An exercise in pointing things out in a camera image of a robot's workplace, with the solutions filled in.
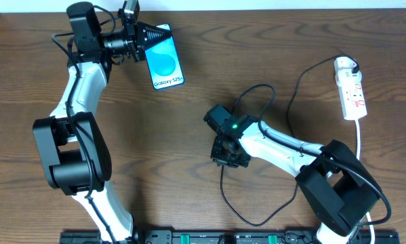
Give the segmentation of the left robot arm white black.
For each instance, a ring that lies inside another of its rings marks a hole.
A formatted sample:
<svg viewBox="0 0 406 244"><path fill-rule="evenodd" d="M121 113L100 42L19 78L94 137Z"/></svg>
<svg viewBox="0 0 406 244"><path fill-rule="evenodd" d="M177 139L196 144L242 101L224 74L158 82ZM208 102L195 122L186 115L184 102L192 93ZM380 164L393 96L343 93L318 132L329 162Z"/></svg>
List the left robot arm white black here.
<svg viewBox="0 0 406 244"><path fill-rule="evenodd" d="M61 243L145 243L111 184L111 157L95 115L112 67L127 58L145 60L146 50L171 32L140 22L137 1L125 1L110 16L121 30L104 32L96 10L87 1L67 8L72 30L61 50L68 58L68 83L53 112L33 123L33 135L48 184L79 202L98 227L64 231Z"/></svg>

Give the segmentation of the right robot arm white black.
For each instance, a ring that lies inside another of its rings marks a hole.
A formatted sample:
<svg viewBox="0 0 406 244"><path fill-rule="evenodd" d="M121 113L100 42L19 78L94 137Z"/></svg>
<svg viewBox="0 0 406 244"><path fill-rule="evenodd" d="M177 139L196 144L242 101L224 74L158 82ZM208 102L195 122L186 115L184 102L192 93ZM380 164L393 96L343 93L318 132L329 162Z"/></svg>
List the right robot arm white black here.
<svg viewBox="0 0 406 244"><path fill-rule="evenodd" d="M255 116L236 117L217 104L204 116L216 133L211 159L222 167L247 167L259 158L295 178L321 221L320 243L347 243L382 189L347 145L313 144L274 130Z"/></svg>

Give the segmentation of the Galaxy smartphone blue screen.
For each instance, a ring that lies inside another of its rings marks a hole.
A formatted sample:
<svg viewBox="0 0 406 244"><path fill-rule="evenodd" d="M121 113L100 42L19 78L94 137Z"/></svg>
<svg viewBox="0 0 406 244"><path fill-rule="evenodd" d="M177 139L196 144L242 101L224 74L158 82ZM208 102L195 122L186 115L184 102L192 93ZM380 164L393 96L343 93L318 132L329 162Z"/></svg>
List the Galaxy smartphone blue screen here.
<svg viewBox="0 0 406 244"><path fill-rule="evenodd" d="M146 62L155 90L185 83L174 38L170 37L145 51Z"/></svg>

